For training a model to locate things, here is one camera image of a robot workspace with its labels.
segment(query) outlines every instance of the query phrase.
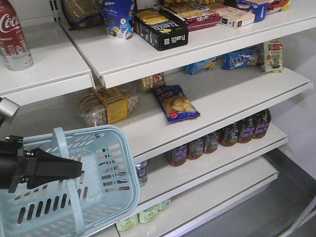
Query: light blue basket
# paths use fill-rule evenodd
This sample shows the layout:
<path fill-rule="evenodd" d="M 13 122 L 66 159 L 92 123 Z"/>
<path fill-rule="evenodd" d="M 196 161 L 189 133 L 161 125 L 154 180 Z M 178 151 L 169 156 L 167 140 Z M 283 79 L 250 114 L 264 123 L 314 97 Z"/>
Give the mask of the light blue basket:
<path fill-rule="evenodd" d="M 104 125 L 26 137 L 24 150 L 39 147 L 82 162 L 76 179 L 32 190 L 0 190 L 1 237 L 78 237 L 123 219 L 136 208 L 140 188 L 129 142 L 116 126 Z"/>

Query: shelf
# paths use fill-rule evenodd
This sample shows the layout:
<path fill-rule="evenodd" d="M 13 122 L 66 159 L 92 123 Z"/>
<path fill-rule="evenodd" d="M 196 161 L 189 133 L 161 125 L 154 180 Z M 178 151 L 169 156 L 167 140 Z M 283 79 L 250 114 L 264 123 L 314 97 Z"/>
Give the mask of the shelf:
<path fill-rule="evenodd" d="M 135 162 L 188 143 L 313 86 L 309 79 L 289 69 L 264 74 L 258 67 L 215 68 L 193 76 L 179 72 L 167 76 L 166 82 L 180 84 L 201 116 L 168 124 L 154 96 L 141 97 L 139 108 L 115 123 L 127 134 Z"/>
<path fill-rule="evenodd" d="M 232 29 L 223 25 L 189 33 L 186 46 L 157 51 L 138 35 L 126 42 L 108 38 L 105 27 L 69 31 L 78 51 L 106 87 L 112 87 L 246 46 L 316 27 L 313 0 L 293 1 L 289 10 L 267 15 L 261 22 Z"/>
<path fill-rule="evenodd" d="M 141 187 L 141 196 L 133 215 L 163 200 L 249 162 L 287 143 L 287 136 L 273 124 L 265 137 L 231 147 L 218 146 L 211 154 L 187 160 L 182 166 L 170 165 L 164 154 L 150 159 L 148 181 Z"/>
<path fill-rule="evenodd" d="M 93 86 L 91 70 L 57 23 L 23 27 L 34 65 L 10 71 L 0 57 L 0 97 L 20 106 Z"/>
<path fill-rule="evenodd" d="M 121 237 L 178 237 L 263 191 L 277 171 L 258 157 L 171 199 L 165 211 L 146 223 L 120 232 Z M 101 232 L 96 237 L 105 237 Z"/>

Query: snack bag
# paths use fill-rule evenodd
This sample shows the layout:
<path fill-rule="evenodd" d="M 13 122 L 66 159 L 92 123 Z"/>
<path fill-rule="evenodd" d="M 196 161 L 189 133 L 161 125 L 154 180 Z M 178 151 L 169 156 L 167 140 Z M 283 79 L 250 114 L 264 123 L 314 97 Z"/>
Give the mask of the snack bag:
<path fill-rule="evenodd" d="M 257 50 L 234 51 L 223 55 L 222 69 L 245 68 L 260 63 L 260 52 Z"/>
<path fill-rule="evenodd" d="M 157 73 L 138 80 L 145 93 L 152 91 L 153 88 L 165 86 L 163 73 Z"/>
<path fill-rule="evenodd" d="M 186 74 L 197 74 L 212 70 L 216 66 L 216 57 L 208 58 L 196 63 L 187 65 Z"/>
<path fill-rule="evenodd" d="M 273 39 L 263 43 L 263 72 L 279 73 L 283 71 L 282 40 Z"/>
<path fill-rule="evenodd" d="M 163 5 L 164 6 L 170 6 L 170 5 L 177 5 L 180 3 L 198 3 L 203 6 L 209 5 L 213 3 L 213 0 L 163 0 Z"/>
<path fill-rule="evenodd" d="M 71 29 L 83 29 L 104 24 L 98 0 L 61 0 L 62 10 Z"/>
<path fill-rule="evenodd" d="M 153 89 L 161 109 L 168 122 L 182 121 L 200 116 L 185 96 L 180 85 L 163 86 Z"/>
<path fill-rule="evenodd" d="M 267 15 L 290 8 L 291 0 L 269 0 Z"/>

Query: black snack box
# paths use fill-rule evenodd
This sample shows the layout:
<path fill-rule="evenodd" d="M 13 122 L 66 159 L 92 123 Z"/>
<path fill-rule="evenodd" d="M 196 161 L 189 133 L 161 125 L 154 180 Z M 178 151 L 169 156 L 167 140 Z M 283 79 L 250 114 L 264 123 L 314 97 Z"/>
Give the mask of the black snack box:
<path fill-rule="evenodd" d="M 175 23 L 154 8 L 135 13 L 134 31 L 159 51 L 186 45 L 189 37 L 189 30 L 185 26 Z"/>

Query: red bottle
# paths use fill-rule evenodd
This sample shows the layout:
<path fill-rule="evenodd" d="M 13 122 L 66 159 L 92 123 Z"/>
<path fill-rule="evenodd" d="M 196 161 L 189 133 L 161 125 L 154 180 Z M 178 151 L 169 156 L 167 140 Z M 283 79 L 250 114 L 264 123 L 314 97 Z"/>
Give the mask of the red bottle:
<path fill-rule="evenodd" d="M 19 18 L 8 0 L 0 0 L 0 51 L 12 71 L 24 70 L 33 65 Z"/>

